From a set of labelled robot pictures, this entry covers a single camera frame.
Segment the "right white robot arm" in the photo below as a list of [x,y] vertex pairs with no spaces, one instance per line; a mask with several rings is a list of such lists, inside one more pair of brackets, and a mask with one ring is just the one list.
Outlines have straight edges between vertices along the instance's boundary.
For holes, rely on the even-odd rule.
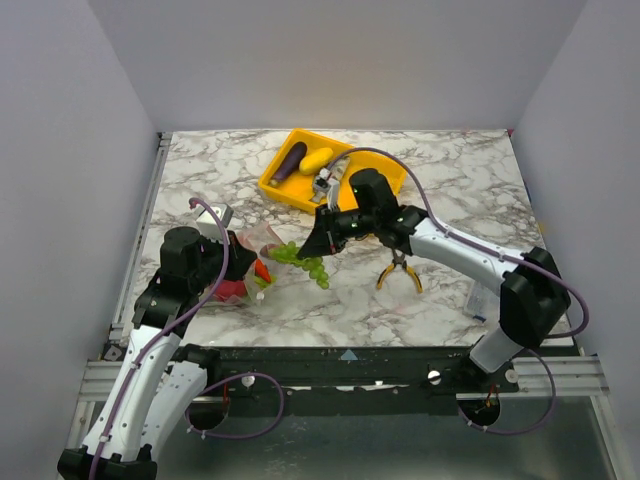
[[334,255],[348,240],[371,234],[391,250],[443,264],[492,291],[500,300],[499,322],[476,342],[460,367],[467,389],[485,390],[503,364],[525,348],[539,347],[570,306],[547,250],[534,247],[520,253],[438,226],[426,210],[399,204],[386,177],[372,168],[353,174],[349,185],[356,208],[317,207],[298,258]]

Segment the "red tomato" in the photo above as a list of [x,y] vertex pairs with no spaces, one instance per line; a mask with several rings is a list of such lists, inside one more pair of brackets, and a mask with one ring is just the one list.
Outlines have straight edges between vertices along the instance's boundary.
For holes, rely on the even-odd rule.
[[247,296],[244,282],[223,280],[216,291],[213,299],[220,303],[236,304]]

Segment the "green celery stalk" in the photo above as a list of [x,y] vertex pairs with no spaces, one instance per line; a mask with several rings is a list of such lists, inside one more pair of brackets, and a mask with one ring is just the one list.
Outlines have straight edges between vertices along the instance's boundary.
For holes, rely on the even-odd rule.
[[253,281],[254,281],[254,283],[256,285],[256,288],[259,291],[266,291],[266,290],[268,290],[271,287],[276,285],[277,277],[275,275],[271,275],[270,276],[270,282],[268,282],[265,279],[263,279],[262,277],[254,275],[253,276]]

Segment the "orange carrot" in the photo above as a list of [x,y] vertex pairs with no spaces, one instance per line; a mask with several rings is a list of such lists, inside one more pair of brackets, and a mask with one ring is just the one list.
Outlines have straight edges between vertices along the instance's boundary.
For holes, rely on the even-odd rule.
[[255,271],[255,274],[259,278],[261,278],[263,281],[265,281],[267,283],[271,282],[271,276],[270,276],[269,270],[266,267],[266,265],[260,259],[256,260],[255,266],[254,266],[254,271]]

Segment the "green grape bunch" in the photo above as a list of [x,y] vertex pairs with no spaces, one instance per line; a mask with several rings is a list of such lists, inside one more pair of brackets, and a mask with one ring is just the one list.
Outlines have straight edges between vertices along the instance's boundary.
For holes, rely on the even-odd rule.
[[314,280],[321,289],[329,288],[329,275],[321,257],[303,258],[298,257],[300,247],[293,241],[286,244],[270,247],[268,256],[285,265],[291,265],[305,271],[311,280]]

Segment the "yellow squash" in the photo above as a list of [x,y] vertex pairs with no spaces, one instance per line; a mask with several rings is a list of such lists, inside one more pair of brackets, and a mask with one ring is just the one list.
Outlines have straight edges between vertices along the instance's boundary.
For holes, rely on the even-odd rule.
[[305,155],[299,163],[299,172],[302,175],[316,175],[325,168],[334,158],[334,151],[329,147],[323,147]]

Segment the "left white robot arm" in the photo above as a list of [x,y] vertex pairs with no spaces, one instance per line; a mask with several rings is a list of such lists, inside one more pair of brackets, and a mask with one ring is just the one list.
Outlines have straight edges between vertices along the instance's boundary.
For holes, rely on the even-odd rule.
[[159,258],[134,304],[127,352],[102,411],[81,446],[60,456],[65,479],[155,478],[160,452],[192,399],[221,385],[218,354],[181,341],[210,292],[243,280],[257,255],[232,231],[212,240],[175,227]]

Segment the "clear zip top bag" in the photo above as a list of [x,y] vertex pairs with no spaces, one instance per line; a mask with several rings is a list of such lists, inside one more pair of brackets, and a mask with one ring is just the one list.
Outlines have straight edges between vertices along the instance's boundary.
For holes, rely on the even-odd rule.
[[[285,266],[272,260],[270,257],[266,258],[260,256],[259,250],[266,244],[282,245],[284,243],[268,222],[262,222],[254,227],[241,230],[236,234],[236,236],[244,247],[254,250],[257,253],[257,259],[260,259],[266,265],[270,276],[275,275],[277,277],[277,282],[276,285],[270,289],[266,291],[259,291],[253,281],[253,276],[256,275],[254,271],[255,261],[245,278],[242,280],[246,286],[247,296],[236,304],[226,305],[261,304],[275,292],[275,287],[279,284],[280,280],[284,279]],[[211,302],[216,304],[225,304],[215,301],[213,296],[211,298]]]

